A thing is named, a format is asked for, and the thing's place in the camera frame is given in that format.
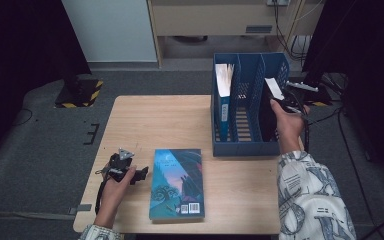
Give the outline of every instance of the person's right hand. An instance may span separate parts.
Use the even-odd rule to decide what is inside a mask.
[[[271,108],[273,109],[277,119],[277,132],[279,134],[281,153],[301,150],[299,144],[299,136],[304,128],[304,121],[298,113],[285,112],[280,104],[275,100],[270,100]],[[310,108],[304,106],[307,113]]]

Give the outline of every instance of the person's left hand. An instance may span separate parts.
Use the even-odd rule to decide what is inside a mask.
[[[120,182],[109,177],[102,191],[101,208],[99,209],[98,215],[96,215],[95,225],[105,228],[113,227],[118,206],[123,200],[127,188],[130,185],[130,180],[132,180],[135,172],[136,166],[130,167]]]

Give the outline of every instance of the barcode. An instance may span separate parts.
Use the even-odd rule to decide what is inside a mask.
[[[188,214],[188,213],[189,213],[189,211],[188,211],[188,205],[182,205],[182,206],[180,206],[180,212],[181,212],[182,214]]]
[[[227,121],[227,114],[229,112],[229,104],[221,105],[221,121]]]
[[[199,203],[189,203],[189,213],[200,213]]]

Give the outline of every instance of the book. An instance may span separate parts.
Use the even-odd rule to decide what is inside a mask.
[[[205,217],[200,149],[155,149],[149,218]]]
[[[233,64],[216,64],[218,89],[218,129],[220,141],[227,141],[229,135],[230,86],[233,76]]]

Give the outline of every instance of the electrical outlet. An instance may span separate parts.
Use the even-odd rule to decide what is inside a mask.
[[[291,0],[267,0],[268,6],[274,6],[274,2],[277,2],[278,6],[288,6]]]

